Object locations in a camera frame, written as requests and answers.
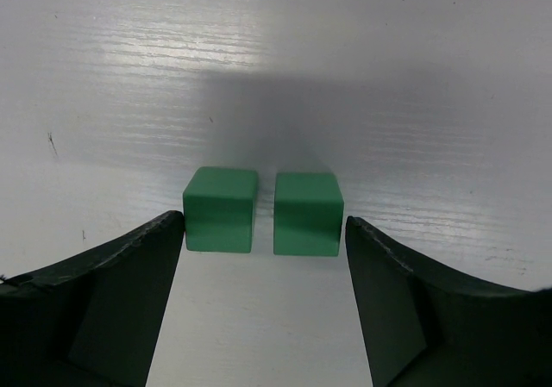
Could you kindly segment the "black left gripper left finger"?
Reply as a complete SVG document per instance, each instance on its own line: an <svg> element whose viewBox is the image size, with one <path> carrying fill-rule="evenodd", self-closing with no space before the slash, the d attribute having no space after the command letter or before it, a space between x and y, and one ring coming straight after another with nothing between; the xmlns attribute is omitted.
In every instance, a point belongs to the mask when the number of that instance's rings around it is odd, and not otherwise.
<svg viewBox="0 0 552 387"><path fill-rule="evenodd" d="M1 280L4 386L143 386L185 234L177 210Z"/></svg>

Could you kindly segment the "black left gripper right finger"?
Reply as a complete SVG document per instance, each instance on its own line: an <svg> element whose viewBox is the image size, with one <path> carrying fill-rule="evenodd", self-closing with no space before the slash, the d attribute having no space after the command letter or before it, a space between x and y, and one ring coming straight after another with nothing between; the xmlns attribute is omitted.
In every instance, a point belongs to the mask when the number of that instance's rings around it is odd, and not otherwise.
<svg viewBox="0 0 552 387"><path fill-rule="evenodd" d="M345 243L373 385L550 385L550 289L470 276L360 217Z"/></svg>

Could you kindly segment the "green wooden cube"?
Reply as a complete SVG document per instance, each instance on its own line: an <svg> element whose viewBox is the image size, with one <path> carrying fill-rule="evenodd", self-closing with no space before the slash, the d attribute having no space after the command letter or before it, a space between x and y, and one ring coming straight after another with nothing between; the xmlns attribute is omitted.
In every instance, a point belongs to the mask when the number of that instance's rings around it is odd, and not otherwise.
<svg viewBox="0 0 552 387"><path fill-rule="evenodd" d="M273 253L335 257L344 199L331 172L280 172L273 205Z"/></svg>
<svg viewBox="0 0 552 387"><path fill-rule="evenodd" d="M250 253L259 175L202 166L183 192L185 245L205 253Z"/></svg>

